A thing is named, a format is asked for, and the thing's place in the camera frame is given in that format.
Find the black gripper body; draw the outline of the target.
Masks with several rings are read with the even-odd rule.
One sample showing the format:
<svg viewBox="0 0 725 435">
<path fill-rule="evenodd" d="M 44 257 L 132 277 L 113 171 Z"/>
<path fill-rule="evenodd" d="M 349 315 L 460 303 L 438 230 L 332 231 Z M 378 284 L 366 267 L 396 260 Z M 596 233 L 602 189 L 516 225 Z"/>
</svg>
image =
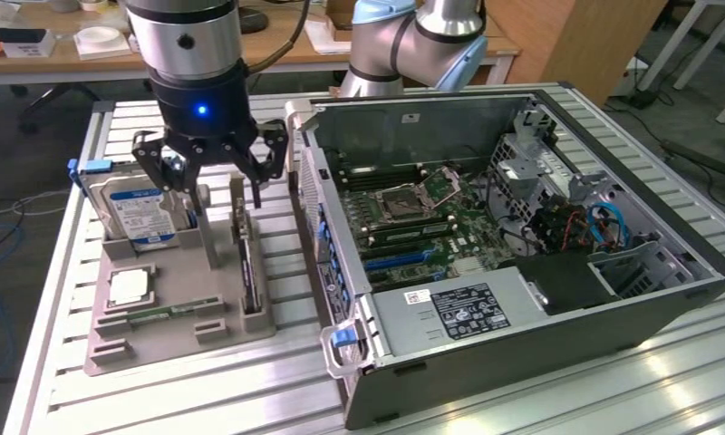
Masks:
<svg viewBox="0 0 725 435">
<path fill-rule="evenodd" d="M 253 162 L 258 130 L 250 113 L 246 66 L 201 80 L 169 79 L 149 69 L 166 146 L 200 165 Z"/>
</svg>

